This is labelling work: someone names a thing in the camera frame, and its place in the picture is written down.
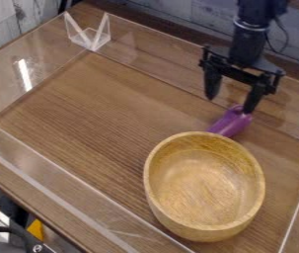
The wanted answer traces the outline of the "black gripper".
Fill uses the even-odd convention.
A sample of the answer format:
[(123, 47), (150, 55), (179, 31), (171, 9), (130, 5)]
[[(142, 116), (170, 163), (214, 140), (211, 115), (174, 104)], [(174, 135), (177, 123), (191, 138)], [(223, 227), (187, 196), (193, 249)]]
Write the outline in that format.
[(206, 97), (209, 100), (214, 100), (219, 94), (223, 77), (253, 86), (243, 105), (246, 114), (254, 111), (263, 93), (269, 95), (277, 92), (281, 78), (286, 75), (285, 70), (263, 56), (251, 66), (242, 66), (230, 62), (230, 49), (226, 46), (203, 46), (199, 67), (203, 70)]

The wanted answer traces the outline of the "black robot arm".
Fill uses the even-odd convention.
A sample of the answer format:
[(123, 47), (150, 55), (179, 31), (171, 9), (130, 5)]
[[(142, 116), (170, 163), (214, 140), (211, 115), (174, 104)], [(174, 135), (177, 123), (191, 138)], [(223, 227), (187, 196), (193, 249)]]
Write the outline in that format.
[(205, 95), (213, 100), (229, 77), (250, 86), (243, 114), (250, 114), (262, 97), (277, 92), (285, 70), (263, 56), (271, 22), (287, 12), (289, 0), (238, 0), (230, 47), (206, 45), (199, 66), (205, 73)]

